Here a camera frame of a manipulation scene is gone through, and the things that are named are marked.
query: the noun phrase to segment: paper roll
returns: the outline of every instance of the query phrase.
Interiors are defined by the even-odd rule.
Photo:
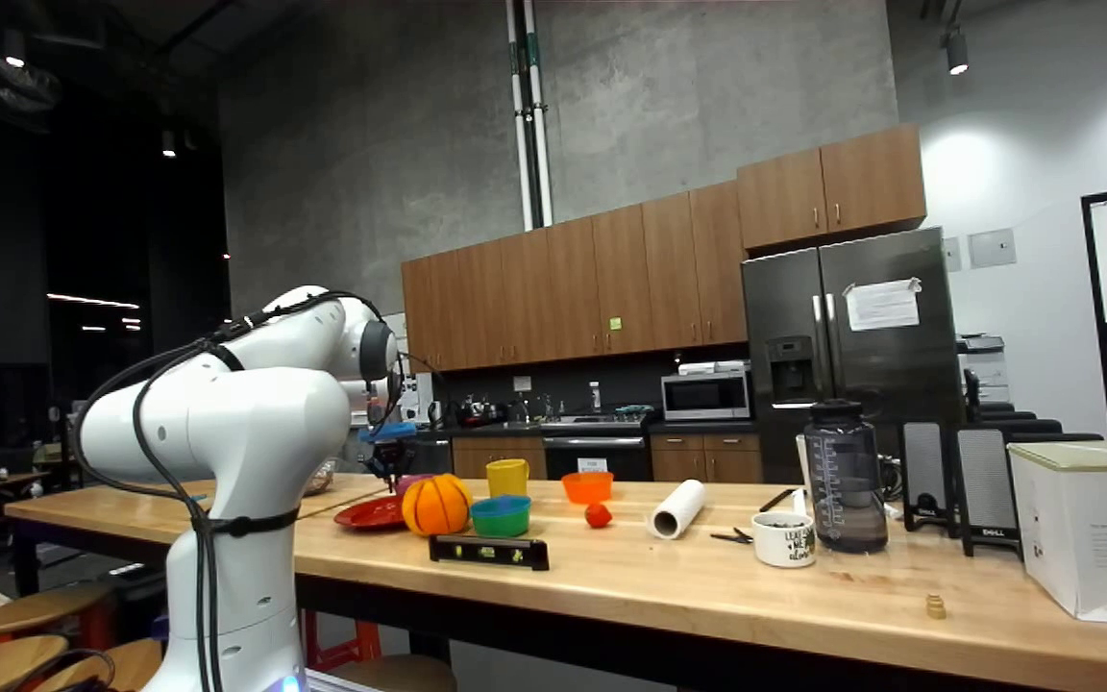
[[[653,533],[673,543],[678,539],[704,511],[708,504],[708,484],[699,479],[678,479],[653,511]]]

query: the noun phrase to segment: stool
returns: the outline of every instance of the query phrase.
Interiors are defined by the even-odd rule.
[[[75,583],[34,593],[0,608],[0,642],[62,627],[65,620],[81,620],[81,644],[108,648],[112,644],[112,588],[108,583]]]
[[[326,676],[340,676],[366,688],[457,692],[453,670],[422,652],[347,662],[338,670],[326,670]]]
[[[104,652],[90,652],[84,662],[56,670],[34,692],[62,692],[62,688],[75,688],[88,679],[104,679],[116,692],[139,692],[158,670],[162,670],[162,642],[134,636],[134,642],[112,644]]]
[[[56,635],[30,635],[30,636],[0,642],[0,688],[28,683],[62,652],[65,652],[65,636]]]

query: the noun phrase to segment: stainless steel refrigerator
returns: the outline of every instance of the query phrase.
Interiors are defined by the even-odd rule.
[[[743,290],[764,479],[799,479],[796,434],[822,399],[858,399],[878,454],[904,424],[959,424],[936,225],[757,253]]]

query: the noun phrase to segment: white box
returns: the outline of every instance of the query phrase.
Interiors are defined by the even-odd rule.
[[[1107,621],[1107,442],[1012,442],[1023,567],[1076,620]]]

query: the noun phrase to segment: orange toy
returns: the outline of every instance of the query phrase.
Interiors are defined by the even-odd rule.
[[[417,475],[399,498],[409,533],[457,533],[468,526],[468,493],[453,471]]]

